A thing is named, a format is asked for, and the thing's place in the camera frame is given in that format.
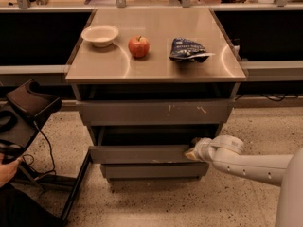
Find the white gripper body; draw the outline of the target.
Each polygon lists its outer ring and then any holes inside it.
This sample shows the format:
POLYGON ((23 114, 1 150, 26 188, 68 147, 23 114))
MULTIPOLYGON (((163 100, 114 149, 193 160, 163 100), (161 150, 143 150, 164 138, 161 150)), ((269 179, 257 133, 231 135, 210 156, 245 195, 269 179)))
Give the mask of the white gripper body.
POLYGON ((194 156, 201 162, 212 162, 216 148, 211 145, 211 138, 201 138, 194 147, 194 156))

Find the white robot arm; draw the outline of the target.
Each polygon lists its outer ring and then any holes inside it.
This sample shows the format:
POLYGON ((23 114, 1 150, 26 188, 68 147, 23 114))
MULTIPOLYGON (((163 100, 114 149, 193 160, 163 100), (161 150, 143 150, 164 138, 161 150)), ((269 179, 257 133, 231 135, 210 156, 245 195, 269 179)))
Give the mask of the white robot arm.
POLYGON ((193 161, 280 188, 275 227, 303 226, 303 149, 294 155, 244 155, 244 143, 231 135, 201 138, 185 152, 193 161))

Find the person's hand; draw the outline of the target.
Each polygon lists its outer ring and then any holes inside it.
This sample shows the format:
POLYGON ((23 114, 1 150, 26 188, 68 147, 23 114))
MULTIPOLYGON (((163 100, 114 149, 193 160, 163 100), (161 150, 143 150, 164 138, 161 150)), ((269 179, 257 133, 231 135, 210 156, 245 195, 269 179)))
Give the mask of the person's hand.
POLYGON ((18 166, 22 162, 21 158, 17 158, 15 161, 9 164, 0 163, 0 188, 9 183, 9 181, 15 176, 18 166))

